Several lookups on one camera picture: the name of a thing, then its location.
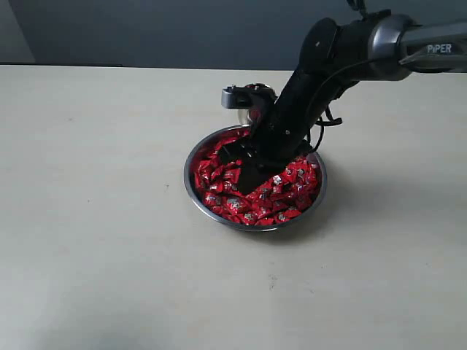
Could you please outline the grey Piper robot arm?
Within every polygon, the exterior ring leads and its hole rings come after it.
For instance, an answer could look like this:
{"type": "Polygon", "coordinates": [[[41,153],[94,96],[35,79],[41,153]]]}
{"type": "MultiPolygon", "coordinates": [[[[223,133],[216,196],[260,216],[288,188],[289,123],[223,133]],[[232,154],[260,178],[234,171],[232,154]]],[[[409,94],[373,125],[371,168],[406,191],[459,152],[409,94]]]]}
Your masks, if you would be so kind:
{"type": "Polygon", "coordinates": [[[329,115],[330,103],[362,81],[400,81],[411,73],[438,74],[466,68],[466,23],[421,26],[385,10],[340,26],[315,23],[298,65],[282,92],[262,85],[226,87],[227,109],[259,108],[248,135],[220,150],[223,163],[239,161],[237,182],[249,194],[299,155],[315,151],[310,130],[329,115]]]}

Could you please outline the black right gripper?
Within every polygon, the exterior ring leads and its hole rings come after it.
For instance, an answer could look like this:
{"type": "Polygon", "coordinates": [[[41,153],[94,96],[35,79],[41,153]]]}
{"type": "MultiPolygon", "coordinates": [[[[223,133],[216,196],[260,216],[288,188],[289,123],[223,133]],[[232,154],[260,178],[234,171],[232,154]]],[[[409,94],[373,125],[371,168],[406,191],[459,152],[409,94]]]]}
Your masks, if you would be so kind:
{"type": "Polygon", "coordinates": [[[314,24],[301,45],[298,65],[276,101],[263,107],[248,136],[220,148],[222,163],[240,160],[236,184],[248,195],[306,148],[309,129],[333,100],[363,79],[368,65],[369,18],[338,25],[330,18],[314,24]]]}

